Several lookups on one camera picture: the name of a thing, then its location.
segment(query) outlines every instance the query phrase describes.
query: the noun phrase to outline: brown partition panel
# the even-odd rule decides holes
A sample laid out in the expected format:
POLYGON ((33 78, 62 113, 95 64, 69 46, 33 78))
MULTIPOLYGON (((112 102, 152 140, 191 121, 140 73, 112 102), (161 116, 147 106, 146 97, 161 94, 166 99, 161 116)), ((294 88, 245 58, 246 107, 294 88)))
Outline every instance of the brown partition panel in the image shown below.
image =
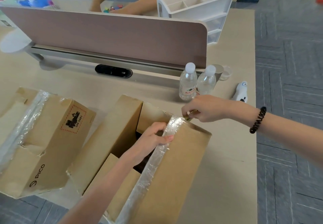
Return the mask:
POLYGON ((143 60, 206 67, 202 22, 118 14, 0 7, 35 43, 143 60))

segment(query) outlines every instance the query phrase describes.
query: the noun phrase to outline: white bottle cap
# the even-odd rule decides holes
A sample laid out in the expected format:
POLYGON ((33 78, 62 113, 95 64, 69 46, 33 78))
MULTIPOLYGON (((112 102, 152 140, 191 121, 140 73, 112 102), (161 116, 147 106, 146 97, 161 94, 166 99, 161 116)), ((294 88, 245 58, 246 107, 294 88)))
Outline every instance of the white bottle cap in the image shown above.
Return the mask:
POLYGON ((214 76, 216 73, 216 67, 213 65, 209 65, 205 68, 205 75, 208 77, 214 76))
POLYGON ((195 64, 193 62, 189 62, 185 66, 185 71, 188 74, 192 74, 195 71, 195 64))

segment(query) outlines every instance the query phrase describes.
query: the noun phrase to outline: clear packing tape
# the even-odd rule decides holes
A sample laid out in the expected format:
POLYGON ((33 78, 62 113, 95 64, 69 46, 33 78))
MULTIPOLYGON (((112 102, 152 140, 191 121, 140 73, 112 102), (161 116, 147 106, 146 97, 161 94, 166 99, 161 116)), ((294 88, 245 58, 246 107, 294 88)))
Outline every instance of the clear packing tape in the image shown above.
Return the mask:
MULTIPOLYGON (((164 130, 163 136, 174 135, 184 122, 184 118, 172 116, 167 124, 166 129, 164 130)), ((131 214, 148 191, 149 185, 151 184, 156 169, 163 159, 165 152, 169 149, 168 146, 169 144, 158 145, 155 148, 155 151, 152 153, 150 159, 148 160, 138 182, 133 188, 116 221, 113 222, 108 213, 105 213, 109 224, 126 224, 129 222, 131 214)))
POLYGON ((28 132, 34 127, 50 93, 40 90, 21 120, 16 124, 4 143, 0 146, 0 175, 6 168, 18 146, 23 145, 28 132))

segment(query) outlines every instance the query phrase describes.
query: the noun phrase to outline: white plastic organizer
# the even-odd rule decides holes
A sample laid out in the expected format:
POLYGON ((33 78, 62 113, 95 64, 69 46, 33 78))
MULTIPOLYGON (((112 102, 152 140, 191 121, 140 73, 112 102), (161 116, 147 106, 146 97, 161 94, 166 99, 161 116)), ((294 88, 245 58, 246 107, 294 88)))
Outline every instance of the white plastic organizer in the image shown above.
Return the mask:
POLYGON ((200 20, 208 29, 207 43, 217 43, 232 0, 157 0, 158 16, 200 20))

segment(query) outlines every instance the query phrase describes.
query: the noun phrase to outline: plastic bottle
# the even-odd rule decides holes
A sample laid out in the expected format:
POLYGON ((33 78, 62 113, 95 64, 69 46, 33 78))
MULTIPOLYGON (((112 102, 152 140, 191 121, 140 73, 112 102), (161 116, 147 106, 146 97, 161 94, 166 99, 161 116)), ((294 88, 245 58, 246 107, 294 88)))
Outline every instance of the plastic bottle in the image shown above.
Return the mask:
POLYGON ((248 84, 246 81, 239 83, 236 88, 236 93, 233 96, 232 100, 240 100, 244 103, 247 103, 248 96, 247 96, 248 84))
POLYGON ((188 101, 195 97, 196 81, 195 64, 187 63, 180 77, 179 95, 182 100, 188 101))
POLYGON ((211 93, 216 85, 215 72, 216 67, 213 65, 209 65, 205 68, 205 72, 197 79, 196 95, 208 95, 211 93))

